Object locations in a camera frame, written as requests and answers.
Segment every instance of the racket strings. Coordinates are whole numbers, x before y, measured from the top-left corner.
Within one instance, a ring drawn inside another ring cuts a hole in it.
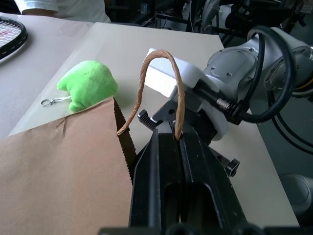
[[[0,48],[15,38],[21,33],[20,27],[17,25],[10,23],[10,22],[5,22],[1,21],[0,22]]]

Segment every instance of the machinery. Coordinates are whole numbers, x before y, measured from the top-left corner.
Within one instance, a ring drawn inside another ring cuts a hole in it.
[[[274,118],[289,98],[312,93],[312,51],[279,29],[258,26],[248,42],[214,54],[204,74],[176,59],[185,85],[185,120],[173,136],[178,95],[165,59],[155,59],[146,85],[170,99],[152,117],[139,120],[152,137],[130,169],[133,197],[128,228],[103,228],[100,235],[308,235],[307,228],[265,228],[247,223],[229,177],[239,162],[214,153],[227,122],[253,123]],[[247,113],[251,98],[264,98],[269,108]],[[279,93],[275,100],[273,93]]]

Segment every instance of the white shirt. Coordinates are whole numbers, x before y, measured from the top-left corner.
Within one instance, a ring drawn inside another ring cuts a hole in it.
[[[84,22],[110,23],[104,0],[15,0],[20,12],[27,9],[56,11],[55,17]]]

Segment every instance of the metal key ring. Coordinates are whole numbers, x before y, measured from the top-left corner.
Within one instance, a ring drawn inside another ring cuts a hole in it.
[[[52,99],[44,99],[43,101],[41,101],[41,106],[48,106],[48,105],[52,105],[53,104],[53,100]]]

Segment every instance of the person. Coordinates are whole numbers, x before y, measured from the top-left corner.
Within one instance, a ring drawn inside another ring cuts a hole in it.
[[[15,0],[23,15],[110,23],[104,0]]]

